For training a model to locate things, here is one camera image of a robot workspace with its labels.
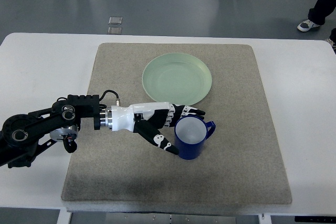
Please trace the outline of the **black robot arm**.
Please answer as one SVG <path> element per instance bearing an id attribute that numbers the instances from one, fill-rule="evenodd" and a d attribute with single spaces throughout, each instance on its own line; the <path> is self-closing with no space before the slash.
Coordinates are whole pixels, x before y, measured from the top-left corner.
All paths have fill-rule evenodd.
<path id="1" fill-rule="evenodd" d="M 58 98 L 51 108 L 9 117 L 1 129 L 1 165 L 30 167 L 35 158 L 57 142 L 68 153 L 77 149 L 81 119 L 92 118 L 95 130 L 106 126 L 102 95 L 69 95 Z"/>

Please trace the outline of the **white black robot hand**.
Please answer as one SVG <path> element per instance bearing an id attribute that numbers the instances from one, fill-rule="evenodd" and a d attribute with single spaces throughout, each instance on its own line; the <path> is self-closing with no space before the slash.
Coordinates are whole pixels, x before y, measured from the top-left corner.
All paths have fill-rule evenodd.
<path id="1" fill-rule="evenodd" d="M 188 105 L 169 102 L 132 104 L 126 108 L 113 105 L 105 110 L 101 123 L 112 131 L 128 130 L 138 133 L 152 145 L 177 155 L 179 150 L 160 132 L 164 127 L 174 127 L 185 116 L 203 119 L 205 112 Z"/>

